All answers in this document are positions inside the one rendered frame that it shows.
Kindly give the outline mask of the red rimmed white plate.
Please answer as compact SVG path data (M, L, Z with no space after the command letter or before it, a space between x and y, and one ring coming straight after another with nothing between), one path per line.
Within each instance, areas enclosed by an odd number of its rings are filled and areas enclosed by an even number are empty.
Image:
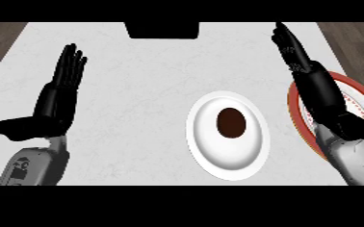
M355 82L346 75L330 72L330 75L336 81L336 84L340 88L342 95L346 101L346 109L364 119L364 86ZM290 118L296 127L296 130L300 134L302 139L305 140L309 148L315 154L325 158L320 147L315 143L315 133L312 127L312 116L305 107L296 84L290 85L287 92L287 109L290 113Z

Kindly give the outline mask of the black box appliance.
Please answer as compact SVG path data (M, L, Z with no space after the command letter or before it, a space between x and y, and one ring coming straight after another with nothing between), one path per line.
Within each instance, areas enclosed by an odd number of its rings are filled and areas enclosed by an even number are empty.
M127 22L130 38L195 39L200 35L198 22Z

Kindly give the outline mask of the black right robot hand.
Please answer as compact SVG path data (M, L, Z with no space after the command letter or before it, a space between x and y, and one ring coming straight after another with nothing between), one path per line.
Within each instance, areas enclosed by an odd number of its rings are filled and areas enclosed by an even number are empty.
M309 58L297 37L281 22L272 29L272 42L288 66L312 120L342 139L364 139L364 119L346 109L342 91L328 70Z

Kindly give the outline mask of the brown chocolate cupcake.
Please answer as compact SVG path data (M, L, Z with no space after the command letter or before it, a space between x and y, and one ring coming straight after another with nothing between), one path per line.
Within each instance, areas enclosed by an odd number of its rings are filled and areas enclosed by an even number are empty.
M225 138L238 138L246 131L246 119L241 112L234 108L223 109L216 118L216 127Z

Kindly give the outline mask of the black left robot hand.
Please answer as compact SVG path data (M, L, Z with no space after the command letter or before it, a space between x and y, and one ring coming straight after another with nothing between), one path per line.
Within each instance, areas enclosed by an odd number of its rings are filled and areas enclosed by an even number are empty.
M44 84L31 116L0 120L0 135L10 141L52 138L72 125L77 94L89 58L74 43L64 46L52 80Z

